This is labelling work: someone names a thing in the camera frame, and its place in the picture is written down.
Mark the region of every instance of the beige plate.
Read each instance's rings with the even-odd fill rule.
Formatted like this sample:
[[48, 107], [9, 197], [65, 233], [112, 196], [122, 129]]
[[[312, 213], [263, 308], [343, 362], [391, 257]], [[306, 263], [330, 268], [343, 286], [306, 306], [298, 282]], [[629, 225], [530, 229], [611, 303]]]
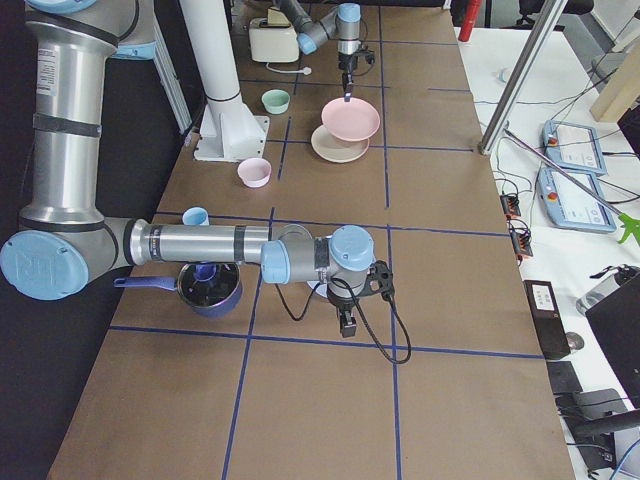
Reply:
[[369, 139], [347, 142], [334, 137], [324, 125], [320, 125], [311, 135], [311, 146], [325, 160], [346, 163], [364, 155], [369, 148]]

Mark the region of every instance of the pink plate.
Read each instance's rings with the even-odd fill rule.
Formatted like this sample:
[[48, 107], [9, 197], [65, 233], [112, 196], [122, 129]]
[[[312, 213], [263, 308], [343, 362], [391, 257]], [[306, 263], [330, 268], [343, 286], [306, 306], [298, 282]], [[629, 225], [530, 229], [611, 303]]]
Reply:
[[378, 131], [380, 115], [370, 103], [359, 98], [351, 98], [349, 102], [336, 98], [322, 109], [322, 123], [334, 137], [360, 142]]

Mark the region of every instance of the red object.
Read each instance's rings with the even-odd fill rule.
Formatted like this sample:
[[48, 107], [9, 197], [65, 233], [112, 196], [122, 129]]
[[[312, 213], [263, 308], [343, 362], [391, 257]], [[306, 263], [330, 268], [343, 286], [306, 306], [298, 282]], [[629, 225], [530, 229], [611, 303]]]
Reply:
[[471, 30], [473, 30], [473, 26], [476, 24], [476, 19], [478, 18], [478, 13], [480, 13], [481, 6], [482, 0], [469, 0], [469, 5], [467, 5], [467, 14], [464, 17], [464, 22], [460, 29], [460, 35], [458, 35], [458, 40], [461, 42], [469, 41]]

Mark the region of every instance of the light blue cap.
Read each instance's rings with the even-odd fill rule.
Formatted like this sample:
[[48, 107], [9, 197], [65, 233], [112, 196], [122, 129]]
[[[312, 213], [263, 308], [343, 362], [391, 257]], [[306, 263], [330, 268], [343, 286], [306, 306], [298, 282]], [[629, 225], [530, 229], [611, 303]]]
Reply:
[[119, 45], [111, 57], [120, 60], [153, 60], [156, 56], [156, 42], [139, 45]]
[[289, 283], [291, 263], [287, 248], [281, 240], [262, 245], [260, 250], [260, 269], [266, 283]]
[[82, 255], [66, 240], [48, 232], [16, 233], [0, 251], [0, 267], [19, 292], [38, 300], [58, 300], [89, 282]]
[[338, 18], [343, 22], [360, 21], [360, 5], [357, 3], [343, 3], [338, 7]]
[[36, 10], [64, 15], [89, 8], [97, 0], [25, 0], [26, 4]]
[[373, 238], [355, 225], [336, 230], [329, 239], [329, 250], [338, 265], [353, 272], [367, 270], [374, 261]]
[[300, 33], [298, 35], [298, 46], [300, 47], [302, 53], [304, 53], [305, 55], [309, 55], [310, 53], [313, 53], [318, 49], [316, 42], [314, 42], [313, 39], [306, 33]]

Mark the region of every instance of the white desk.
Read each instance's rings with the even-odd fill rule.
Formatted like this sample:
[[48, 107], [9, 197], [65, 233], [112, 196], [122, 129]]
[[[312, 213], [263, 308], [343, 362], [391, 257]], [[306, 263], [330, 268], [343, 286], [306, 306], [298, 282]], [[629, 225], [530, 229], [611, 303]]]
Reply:
[[[476, 111], [483, 126], [489, 123], [495, 109], [495, 104], [483, 102], [498, 102], [500, 99], [505, 87], [505, 83], [499, 78], [500, 73], [515, 65], [528, 33], [475, 29], [470, 42], [460, 44]], [[542, 55], [534, 63], [518, 100], [553, 102], [579, 94], [587, 85], [591, 85], [588, 82], [588, 75], [563, 34], [554, 33]], [[576, 102], [566, 118], [565, 111], [556, 119], [594, 126], [599, 137], [615, 132], [618, 129], [616, 124], [598, 123], [591, 116], [589, 108], [597, 96], [595, 89], [589, 91]], [[567, 100], [553, 105], [518, 104], [509, 119], [509, 128], [530, 145], [540, 146], [544, 122], [568, 103]], [[621, 132], [602, 138], [600, 143], [603, 151], [631, 151]], [[491, 158], [494, 169], [498, 159], [502, 170], [526, 177], [532, 184], [535, 182], [539, 161], [511, 141], [503, 140], [498, 148], [494, 148]], [[606, 157], [606, 165], [609, 174], [603, 177], [605, 180], [632, 191], [640, 189], [640, 163], [637, 158]], [[520, 190], [528, 189], [524, 179], [513, 176], [508, 178], [516, 182]], [[502, 182], [497, 185], [502, 189]], [[505, 190], [513, 191], [509, 185], [505, 186]], [[603, 190], [608, 200], [629, 198], [628, 194], [619, 193], [605, 184]], [[523, 279], [552, 282], [565, 330], [576, 332], [585, 340], [583, 350], [566, 358], [572, 361], [584, 391], [615, 388], [624, 397], [624, 391], [597, 344], [587, 320], [576, 311], [575, 301], [599, 282], [591, 280], [589, 275], [603, 267], [622, 263], [640, 265], [640, 247], [633, 238], [623, 245], [618, 244], [617, 240], [622, 234], [620, 229], [612, 234], [592, 234], [555, 228], [548, 220], [540, 199], [533, 201], [533, 204], [532, 200], [532, 193], [520, 195], [522, 219], [532, 230], [531, 247], [534, 255], [522, 263], [521, 276]], [[640, 201], [623, 204], [620, 208], [634, 218], [640, 216]], [[627, 403], [627, 407], [633, 408], [630, 403]], [[576, 478], [586, 479], [586, 469], [580, 454], [575, 447], [569, 447], [569, 450]], [[640, 455], [640, 452], [634, 452], [633, 455]], [[601, 476], [608, 478], [607, 473]], [[616, 477], [618, 478], [628, 477], [620, 474]]]

